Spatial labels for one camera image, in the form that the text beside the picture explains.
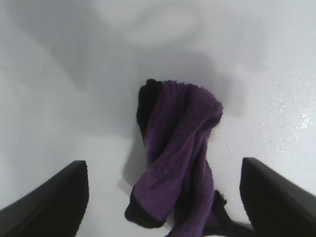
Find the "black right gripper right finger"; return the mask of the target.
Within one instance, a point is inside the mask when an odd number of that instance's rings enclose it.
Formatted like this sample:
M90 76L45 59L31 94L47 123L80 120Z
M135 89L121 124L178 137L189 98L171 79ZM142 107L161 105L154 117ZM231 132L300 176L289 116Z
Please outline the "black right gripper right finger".
M316 197L255 158L243 158L240 196L257 237L314 237Z

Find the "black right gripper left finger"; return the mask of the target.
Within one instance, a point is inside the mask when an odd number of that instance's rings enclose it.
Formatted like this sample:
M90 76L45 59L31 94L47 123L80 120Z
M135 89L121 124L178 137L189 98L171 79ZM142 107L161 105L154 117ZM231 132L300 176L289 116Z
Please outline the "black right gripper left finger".
M89 201L87 164L71 162L0 211L2 237L74 237Z

